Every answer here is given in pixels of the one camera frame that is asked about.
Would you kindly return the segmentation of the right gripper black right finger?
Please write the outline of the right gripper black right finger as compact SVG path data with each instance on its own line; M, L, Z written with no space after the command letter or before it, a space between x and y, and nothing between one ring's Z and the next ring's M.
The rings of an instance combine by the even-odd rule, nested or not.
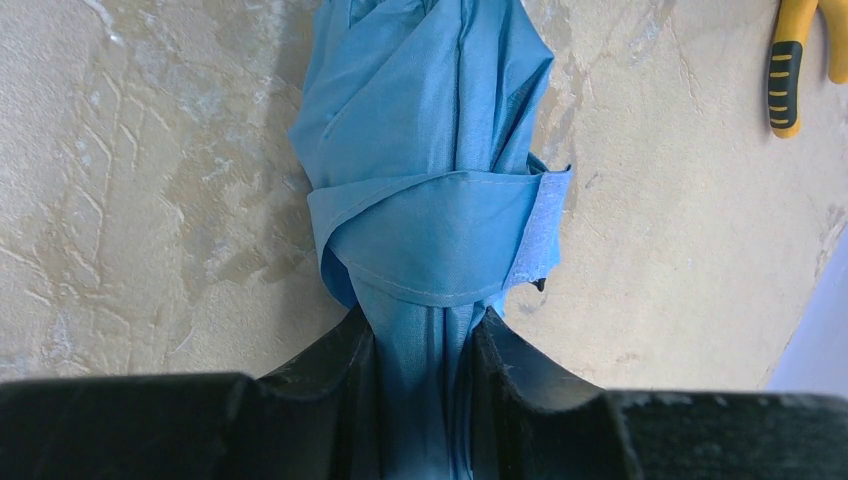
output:
M843 479L835 396L621 390L564 369L488 310L474 329L478 479Z

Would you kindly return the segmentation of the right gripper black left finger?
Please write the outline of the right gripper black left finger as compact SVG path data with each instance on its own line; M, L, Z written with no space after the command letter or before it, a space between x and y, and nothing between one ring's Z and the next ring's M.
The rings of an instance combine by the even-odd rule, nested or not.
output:
M5 479L376 479L374 337L359 308L274 371L1 386Z

